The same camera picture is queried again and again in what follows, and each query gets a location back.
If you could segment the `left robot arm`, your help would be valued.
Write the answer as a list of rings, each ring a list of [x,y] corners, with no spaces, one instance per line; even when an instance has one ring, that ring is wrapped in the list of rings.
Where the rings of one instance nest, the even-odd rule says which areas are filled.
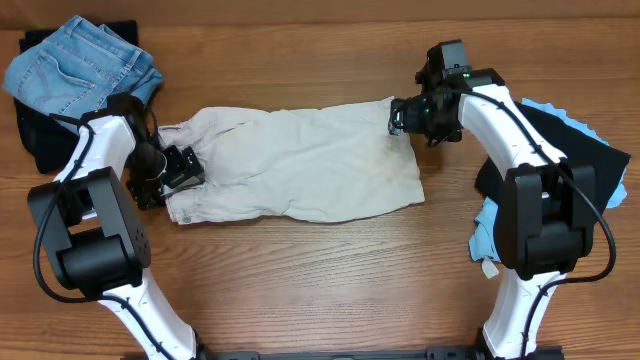
[[[151,110],[119,93],[66,121],[79,141],[56,178],[28,194],[37,234],[36,280],[61,303],[109,309],[149,359],[204,359],[197,332],[173,310],[151,269],[141,210],[204,182],[192,148],[164,147]]]

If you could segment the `beige khaki shorts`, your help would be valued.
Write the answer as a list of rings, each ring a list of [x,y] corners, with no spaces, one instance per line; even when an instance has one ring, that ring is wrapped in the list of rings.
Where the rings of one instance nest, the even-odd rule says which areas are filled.
[[[424,201],[407,135],[389,134],[389,99],[323,109],[207,107],[163,126],[167,146],[191,148],[202,184],[169,197],[180,225],[285,216],[338,223]]]

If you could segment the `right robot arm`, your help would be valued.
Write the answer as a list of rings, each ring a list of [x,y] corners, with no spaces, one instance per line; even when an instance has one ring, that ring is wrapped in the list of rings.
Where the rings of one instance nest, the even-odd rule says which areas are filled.
[[[427,52],[419,95],[391,104],[392,135],[422,134],[429,145],[458,142],[468,130],[499,171],[494,246],[507,271],[470,359],[559,359],[536,335],[556,286],[568,282],[593,246],[595,172],[572,166],[517,108],[492,68],[475,70],[460,40]]]

